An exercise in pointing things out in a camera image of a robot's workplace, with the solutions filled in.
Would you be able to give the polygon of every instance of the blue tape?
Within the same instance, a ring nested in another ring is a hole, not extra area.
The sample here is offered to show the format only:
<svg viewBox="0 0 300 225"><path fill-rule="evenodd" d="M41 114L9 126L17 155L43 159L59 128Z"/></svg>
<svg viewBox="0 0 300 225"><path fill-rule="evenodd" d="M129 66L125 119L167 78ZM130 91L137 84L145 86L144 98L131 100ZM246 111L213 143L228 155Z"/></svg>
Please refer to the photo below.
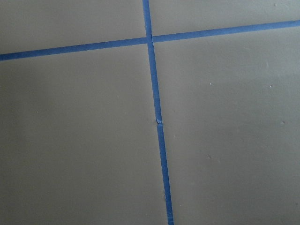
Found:
<svg viewBox="0 0 300 225"><path fill-rule="evenodd" d="M26 52L15 52L15 53L0 55L0 61L36 57L36 56L43 56L43 55L81 52L81 51L96 50L96 49L103 49L103 48L114 48L114 47L129 46L129 45L140 45L146 43L147 43L147 39L145 37L141 37L141 38L118 40L118 41L107 41L107 42L100 42L100 43L93 43L93 44L85 44L85 45L73 45L67 47L48 48L48 49L26 51Z"/></svg>
<svg viewBox="0 0 300 225"><path fill-rule="evenodd" d="M165 151L165 136L164 136L163 121L162 121L161 108L160 108L158 75L156 69L154 44L152 40L152 27L151 27L149 0L143 0L142 2L143 2L143 10L144 10L146 38L147 38L147 45L148 45L148 55L149 55L150 73L151 73L151 81L152 81L152 91L153 91L153 98L154 98L155 116L157 120L157 135L158 135L158 142L159 142L160 160L161 160L161 168L162 168L164 188L165 188L165 204L166 204L166 211L167 211L167 219L169 225L174 225L169 172L168 172L168 164L167 164L167 157Z"/></svg>
<svg viewBox="0 0 300 225"><path fill-rule="evenodd" d="M257 30L271 30L271 29L299 27L299 26L300 26L300 20L296 20L296 21L274 22L274 23L265 23L265 24L240 26L240 27L220 28L214 30L192 31L192 32L178 33L178 34L159 35L159 36L153 36L152 39L153 42L164 42L164 41L174 41L174 40L181 40L181 39L201 38L201 37L209 37L209 36L217 36L217 35L225 35L225 34L251 32Z"/></svg>

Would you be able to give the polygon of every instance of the blue line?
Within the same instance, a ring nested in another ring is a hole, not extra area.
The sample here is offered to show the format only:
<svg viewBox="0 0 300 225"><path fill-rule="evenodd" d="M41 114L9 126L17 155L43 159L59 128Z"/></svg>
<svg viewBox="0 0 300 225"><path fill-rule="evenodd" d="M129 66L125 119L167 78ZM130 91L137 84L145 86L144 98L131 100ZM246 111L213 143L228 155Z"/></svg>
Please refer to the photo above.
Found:
<svg viewBox="0 0 300 225"><path fill-rule="evenodd" d="M177 33L177 34L166 34L153 36L153 42L164 42L164 41L174 41L181 39L190 39L190 38L201 38L225 34L235 34L243 32L251 32L258 30L271 30L271 29L280 29L288 27L299 27L300 20L296 21L286 21L286 22L274 22L274 23L265 23L249 26L240 26L240 27L230 27L230 28L220 28L213 30L201 30L201 31L192 31L186 33Z"/></svg>
<svg viewBox="0 0 300 225"><path fill-rule="evenodd" d="M159 151L160 151L160 160L161 160L161 167L162 167L163 181L164 181L164 188L165 188L165 204L166 204L166 211L167 211L167 219L169 225L174 225L169 172L168 172L168 164L167 164L167 157L165 151L165 136L164 136L163 121L162 121L161 108L160 108L158 75L156 70L154 44L152 40L152 27L151 27L149 0L143 0L142 2L143 2L143 10L144 10L146 38L147 38L147 45L148 45L148 55L149 55L150 73L151 73L151 81L152 81L152 91L153 91L153 98L154 98L155 116L157 121L157 135L158 135L158 143L159 143Z"/></svg>
<svg viewBox="0 0 300 225"><path fill-rule="evenodd" d="M107 41L107 42L85 44L85 45L73 45L67 47L48 48L48 49L40 49L40 50L26 51L26 52L15 52L15 53L0 55L0 61L36 57L36 56L43 56L43 55L81 52L81 51L96 50L96 49L103 49L103 48L114 48L114 47L129 46L129 45L140 45L146 43L147 43L147 39L145 37L140 37L140 38L118 40L118 41Z"/></svg>

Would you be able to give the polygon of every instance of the floor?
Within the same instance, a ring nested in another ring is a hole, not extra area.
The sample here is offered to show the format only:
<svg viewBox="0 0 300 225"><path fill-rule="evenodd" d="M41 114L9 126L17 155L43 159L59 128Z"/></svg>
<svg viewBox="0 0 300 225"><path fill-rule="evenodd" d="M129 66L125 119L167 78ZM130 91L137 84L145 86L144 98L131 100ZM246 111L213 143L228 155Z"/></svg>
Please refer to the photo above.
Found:
<svg viewBox="0 0 300 225"><path fill-rule="evenodd" d="M0 224L299 224L299 1L0 5Z"/></svg>

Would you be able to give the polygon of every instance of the gray surface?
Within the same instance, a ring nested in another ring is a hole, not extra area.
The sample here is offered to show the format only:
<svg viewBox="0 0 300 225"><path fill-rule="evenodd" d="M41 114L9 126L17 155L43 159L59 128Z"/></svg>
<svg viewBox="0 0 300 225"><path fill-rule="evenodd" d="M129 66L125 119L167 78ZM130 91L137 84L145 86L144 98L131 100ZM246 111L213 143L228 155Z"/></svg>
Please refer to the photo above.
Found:
<svg viewBox="0 0 300 225"><path fill-rule="evenodd" d="M150 0L153 35L300 19L299 0Z"/></svg>
<svg viewBox="0 0 300 225"><path fill-rule="evenodd" d="M166 224L146 45L3 61L0 85L0 224Z"/></svg>
<svg viewBox="0 0 300 225"><path fill-rule="evenodd" d="M145 36L141 0L0 0L0 54Z"/></svg>
<svg viewBox="0 0 300 225"><path fill-rule="evenodd" d="M176 225L299 224L299 36L155 44Z"/></svg>

